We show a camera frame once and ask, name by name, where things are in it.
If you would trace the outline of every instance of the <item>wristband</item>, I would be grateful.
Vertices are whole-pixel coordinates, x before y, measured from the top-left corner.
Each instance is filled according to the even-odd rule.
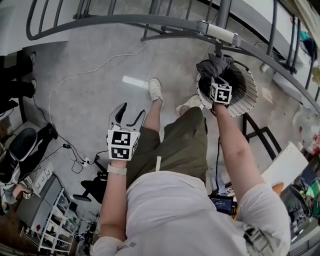
[[[118,168],[108,164],[107,172],[123,176],[127,174],[127,168]]]

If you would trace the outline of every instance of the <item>white cable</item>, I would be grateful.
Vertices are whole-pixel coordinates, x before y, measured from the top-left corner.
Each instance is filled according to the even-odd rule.
[[[186,14],[183,14],[183,15],[180,16],[180,19],[181,19],[182,17],[186,17],[186,16],[187,16]],[[218,17],[218,15],[215,16],[215,18],[214,18],[214,20],[212,21],[211,24],[214,24],[214,23],[215,23],[217,17]]]
[[[136,53],[119,54],[119,55],[112,56],[111,58],[109,58],[107,61],[105,61],[102,65],[100,65],[100,66],[99,66],[98,68],[96,68],[96,69],[89,70],[89,71],[80,71],[80,72],[75,73],[75,74],[72,75],[72,76],[69,76],[69,77],[65,78],[65,79],[50,93],[50,95],[49,95],[48,112],[49,112],[50,123],[52,124],[52,126],[53,126],[53,122],[52,122],[52,120],[51,120],[51,112],[50,112],[50,100],[51,100],[51,96],[52,96],[52,94],[53,94],[65,81],[67,81],[67,80],[75,77],[77,74],[87,74],[87,73],[91,73],[91,72],[98,71],[98,70],[101,69],[105,64],[107,64],[109,61],[111,61],[113,58],[123,57],[123,56],[135,56],[135,55],[138,55],[138,54],[141,53],[141,52],[147,47],[147,45],[149,45],[151,42],[152,42],[152,40],[151,40],[150,42],[148,42],[144,47],[141,48],[141,50],[139,50],[139,51],[136,52]],[[74,149],[74,150],[75,150],[77,153],[79,153],[79,155],[80,155],[83,159],[85,159],[85,158],[83,157],[83,155],[82,155],[79,151],[77,151],[76,149]]]

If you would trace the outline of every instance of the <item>gray floor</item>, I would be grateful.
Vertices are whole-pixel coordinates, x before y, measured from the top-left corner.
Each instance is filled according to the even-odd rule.
[[[184,18],[188,2],[188,0],[174,1],[170,16]],[[90,13],[106,14],[108,6],[107,1],[92,0]],[[115,14],[146,14],[149,6],[150,0],[118,0]],[[163,0],[160,7],[161,14],[165,14],[167,6],[168,0]],[[193,1],[191,20],[203,19],[206,13],[206,5]],[[217,11],[212,9],[211,21],[216,14]],[[260,41],[232,19],[229,19],[228,29],[252,44]],[[96,25],[72,30],[68,42],[29,48],[28,51],[37,52],[37,62],[33,72],[38,82],[35,101],[45,111],[47,118],[49,95],[65,78],[74,76],[80,71],[96,69],[114,55],[137,53],[147,44],[140,41],[142,35],[143,30],[123,24]],[[263,44],[258,46],[266,50]],[[128,120],[136,117],[140,110],[148,110],[151,105],[147,90],[148,80],[157,77],[162,83],[165,101],[161,113],[160,135],[163,136],[164,126],[177,118],[175,107],[196,93],[196,64],[206,59],[207,53],[212,53],[214,49],[214,45],[196,39],[154,40],[138,55],[117,57],[95,72],[75,75],[52,94],[50,102],[52,121],[59,134],[70,141],[84,157],[93,160],[96,152],[107,149],[109,114],[123,102],[129,104],[124,117]],[[246,64],[254,76],[258,88],[258,102],[249,114],[259,127],[268,126],[280,146],[286,147],[295,136],[292,117],[299,103],[293,101],[272,82],[272,70],[267,73],[260,72],[259,67],[262,64],[260,61],[241,54],[228,54]],[[126,77],[140,80],[140,86],[123,82]],[[33,101],[26,100],[25,108],[27,118],[31,122],[39,126],[45,125]],[[219,136],[217,121],[208,111],[203,112],[208,124],[207,162],[210,170],[215,170]],[[272,161],[258,138],[252,139],[250,145],[256,164],[263,172]],[[52,142],[46,155],[60,146],[59,141]],[[95,165],[90,165],[80,174],[73,173],[71,170],[73,158],[72,152],[64,148],[50,157],[55,173],[70,195],[82,194],[84,189],[80,182],[92,180],[98,171]],[[106,153],[102,153],[101,158],[105,161]],[[223,179],[229,181],[222,155],[218,166],[219,170],[223,171]],[[96,214],[100,210],[100,205],[94,199],[92,202],[79,201],[78,210],[83,217],[90,219],[92,216],[88,211]]]

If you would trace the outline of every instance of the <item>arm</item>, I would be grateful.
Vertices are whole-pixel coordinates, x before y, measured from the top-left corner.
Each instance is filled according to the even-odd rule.
[[[237,201],[255,185],[265,183],[255,164],[250,146],[236,126],[227,108],[214,103],[224,164]]]
[[[127,162],[112,160],[111,166],[126,168]],[[100,236],[126,240],[127,176],[108,174],[100,213]]]

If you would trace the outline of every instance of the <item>hand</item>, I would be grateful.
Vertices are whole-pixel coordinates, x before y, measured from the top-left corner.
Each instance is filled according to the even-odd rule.
[[[117,167],[117,168],[126,168],[127,167],[127,161],[124,160],[111,160],[111,166]]]

